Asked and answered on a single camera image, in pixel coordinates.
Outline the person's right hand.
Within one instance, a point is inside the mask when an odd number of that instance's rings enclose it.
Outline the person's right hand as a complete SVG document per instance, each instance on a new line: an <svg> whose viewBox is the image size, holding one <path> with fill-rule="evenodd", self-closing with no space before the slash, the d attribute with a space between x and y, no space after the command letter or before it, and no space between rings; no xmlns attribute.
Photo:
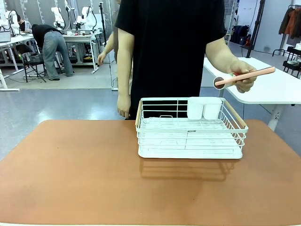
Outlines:
<svg viewBox="0 0 301 226"><path fill-rule="evenodd" d="M120 116L124 118L129 118L129 109L130 109L131 101L130 96L127 94L118 94L117 100L117 109Z"/></svg>

